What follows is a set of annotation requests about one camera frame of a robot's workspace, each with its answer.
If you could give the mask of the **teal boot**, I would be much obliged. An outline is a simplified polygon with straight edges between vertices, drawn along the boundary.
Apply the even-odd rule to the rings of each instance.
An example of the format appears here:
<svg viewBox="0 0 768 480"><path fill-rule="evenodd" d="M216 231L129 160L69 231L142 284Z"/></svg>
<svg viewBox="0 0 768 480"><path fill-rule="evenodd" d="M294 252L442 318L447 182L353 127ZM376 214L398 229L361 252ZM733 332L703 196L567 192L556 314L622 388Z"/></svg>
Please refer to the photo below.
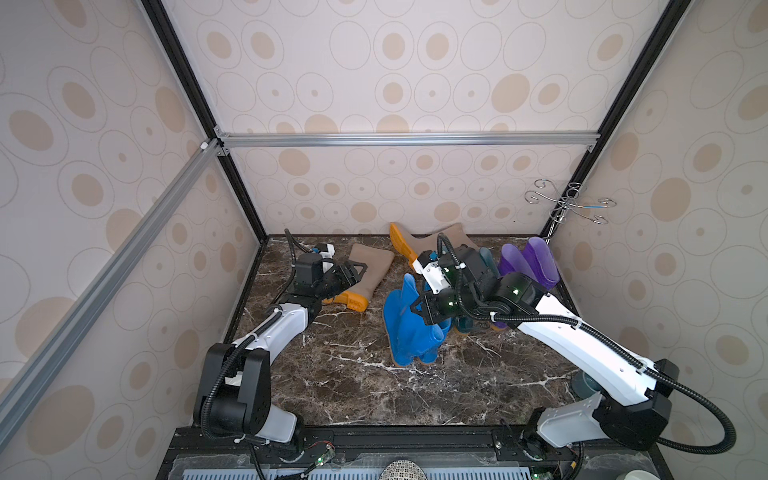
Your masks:
<svg viewBox="0 0 768 480"><path fill-rule="evenodd" d="M494 262L491 250L487 247L481 247L479 249L479 255L481 256L484 265L488 267L494 275L499 275L499 270ZM480 334L489 330L504 331L507 329L505 325L498 326L495 323L475 321L467 317L459 318L455 322L454 327L459 333L464 335Z"/></svg>

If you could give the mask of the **purple boot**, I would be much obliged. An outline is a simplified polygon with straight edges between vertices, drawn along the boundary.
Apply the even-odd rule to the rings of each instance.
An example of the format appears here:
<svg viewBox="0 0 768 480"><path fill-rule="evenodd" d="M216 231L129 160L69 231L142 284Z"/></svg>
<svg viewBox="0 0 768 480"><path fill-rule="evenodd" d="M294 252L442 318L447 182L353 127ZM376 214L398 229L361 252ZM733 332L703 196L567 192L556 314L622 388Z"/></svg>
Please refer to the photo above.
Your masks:
<svg viewBox="0 0 768 480"><path fill-rule="evenodd" d="M504 277L509 273L519 272L532 280L536 279L533 269L523 256L522 251L513 244L504 244L501 247L498 270L501 277Z"/></svg>
<svg viewBox="0 0 768 480"><path fill-rule="evenodd" d="M548 243L540 237L530 237L522 251L534 279L547 290L560 282L560 273Z"/></svg>

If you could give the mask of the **beige boot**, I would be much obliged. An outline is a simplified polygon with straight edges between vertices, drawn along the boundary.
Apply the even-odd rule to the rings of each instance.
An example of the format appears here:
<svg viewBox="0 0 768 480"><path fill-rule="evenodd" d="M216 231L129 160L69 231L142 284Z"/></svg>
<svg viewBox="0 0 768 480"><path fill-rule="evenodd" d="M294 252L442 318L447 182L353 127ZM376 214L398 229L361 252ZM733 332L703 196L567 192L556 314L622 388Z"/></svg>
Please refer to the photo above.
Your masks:
<svg viewBox="0 0 768 480"><path fill-rule="evenodd" d="M349 259L367 266L361 281L350 289L324 300L324 304L343 304L348 309L364 312L373 296L374 290L381 283L394 260L394 253L389 250L369 247L356 243L352 246Z"/></svg>
<svg viewBox="0 0 768 480"><path fill-rule="evenodd" d="M404 225L400 223L391 223L389 228L390 239L394 249L407 259L409 267L423 251L435 251L437 249L437 237L443 233L457 249L461 245L466 245L476 250L479 247L465 234L463 226L459 223L452 224L426 237L415 237Z"/></svg>

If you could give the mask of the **blue boot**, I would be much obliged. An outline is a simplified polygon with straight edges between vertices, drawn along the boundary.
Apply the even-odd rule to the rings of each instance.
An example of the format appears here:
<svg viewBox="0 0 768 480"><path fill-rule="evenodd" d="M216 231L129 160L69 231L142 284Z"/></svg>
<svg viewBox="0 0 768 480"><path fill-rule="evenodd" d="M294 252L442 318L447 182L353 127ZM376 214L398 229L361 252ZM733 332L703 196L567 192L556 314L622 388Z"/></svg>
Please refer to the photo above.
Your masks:
<svg viewBox="0 0 768 480"><path fill-rule="evenodd" d="M398 366L408 366L414 360L434 363L446 333L439 324L427 325L410 309L418 293L410 284L391 292L383 308L392 358Z"/></svg>
<svg viewBox="0 0 768 480"><path fill-rule="evenodd" d="M414 277L406 274L403 280L400 300L400 323L397 329L398 358L403 365L418 359L423 364L433 364L438 350L446 340L451 323L445 320L438 324L426 324L424 319L411 309L420 293Z"/></svg>

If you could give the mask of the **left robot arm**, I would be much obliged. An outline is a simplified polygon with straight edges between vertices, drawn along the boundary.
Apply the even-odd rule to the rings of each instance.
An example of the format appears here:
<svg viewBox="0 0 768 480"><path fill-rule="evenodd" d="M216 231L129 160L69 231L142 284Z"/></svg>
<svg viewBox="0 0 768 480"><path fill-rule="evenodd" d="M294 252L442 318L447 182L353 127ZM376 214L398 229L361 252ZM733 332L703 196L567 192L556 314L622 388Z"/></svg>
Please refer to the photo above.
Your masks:
<svg viewBox="0 0 768 480"><path fill-rule="evenodd" d="M304 253L266 318L240 339L210 347L193 412L205 437L294 441L299 418L272 404L271 365L316 319L322 303L359 283L366 270L362 262Z"/></svg>

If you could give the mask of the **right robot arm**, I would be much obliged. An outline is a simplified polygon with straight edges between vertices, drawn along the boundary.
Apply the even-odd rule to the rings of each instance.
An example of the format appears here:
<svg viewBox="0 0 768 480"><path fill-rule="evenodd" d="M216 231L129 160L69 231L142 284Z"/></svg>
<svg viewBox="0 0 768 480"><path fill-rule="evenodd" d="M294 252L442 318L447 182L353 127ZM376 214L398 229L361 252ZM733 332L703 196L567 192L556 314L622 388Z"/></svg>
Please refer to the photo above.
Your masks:
<svg viewBox="0 0 768 480"><path fill-rule="evenodd" d="M596 393L535 411L521 435L530 456L548 446L610 439L634 450L650 448L671 413L670 388L656 379L653 361L609 346L546 288L519 272L500 276L467 246L422 252L412 263L427 287L411 305L425 323L466 317L504 323L546 344L595 380Z"/></svg>

